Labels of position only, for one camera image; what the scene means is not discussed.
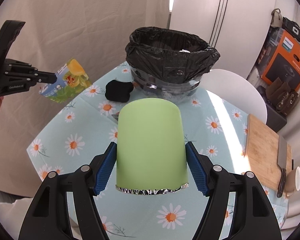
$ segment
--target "brown bag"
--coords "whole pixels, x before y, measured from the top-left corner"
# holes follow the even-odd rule
[[[282,27],[282,23],[283,23],[283,17],[281,15],[281,11],[279,8],[276,8],[274,9],[272,12],[271,12],[271,15],[272,15],[272,19],[271,19],[271,24],[270,26],[273,27],[273,28],[276,28],[276,27]]]
[[[266,88],[266,96],[278,113],[287,116],[296,105],[298,93],[287,82],[277,78]]]

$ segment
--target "white chair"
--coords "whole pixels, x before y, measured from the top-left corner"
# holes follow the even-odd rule
[[[227,70],[212,69],[203,74],[199,86],[266,123],[266,104],[259,92],[243,77]]]

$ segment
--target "metal screw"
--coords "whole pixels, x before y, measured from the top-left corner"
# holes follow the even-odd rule
[[[90,169],[89,165],[83,165],[81,171],[88,171]]]
[[[249,178],[253,178],[253,177],[254,177],[254,174],[253,174],[253,172],[248,171],[248,172],[247,172],[247,176],[248,176]]]
[[[221,171],[221,170],[222,170],[221,166],[219,166],[219,165],[214,165],[214,166],[213,166],[213,169],[214,169],[215,171]]]
[[[55,171],[49,172],[49,174],[48,174],[49,178],[53,178],[55,176],[56,176],[56,172]]]

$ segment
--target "table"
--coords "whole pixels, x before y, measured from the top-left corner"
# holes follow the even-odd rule
[[[95,155],[104,153],[111,141],[116,141],[114,115],[125,104],[109,102],[104,96],[106,84],[113,79],[132,81],[128,63],[119,65],[77,96],[28,147],[29,157],[42,180],[49,171],[69,173],[89,164]],[[144,97],[134,90],[130,101]],[[186,142],[192,141],[200,154],[208,155],[213,164],[223,166],[228,172],[245,171],[241,161],[246,144],[246,113],[202,88],[178,107]],[[197,190],[190,170],[188,174],[187,189],[166,195],[138,196],[115,189],[114,168],[106,190],[95,197],[110,239],[152,240],[154,235],[156,239],[192,239],[208,198]],[[278,199],[274,190],[266,187],[264,190],[282,226],[288,201]],[[235,193],[230,193],[221,239],[229,234],[234,199]],[[76,221],[72,193],[68,193],[68,208],[70,217]]]

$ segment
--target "black garbage bag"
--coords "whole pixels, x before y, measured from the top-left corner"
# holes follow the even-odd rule
[[[220,58],[218,51],[197,35],[157,27],[136,29],[125,50],[131,67],[175,84],[208,73]]]

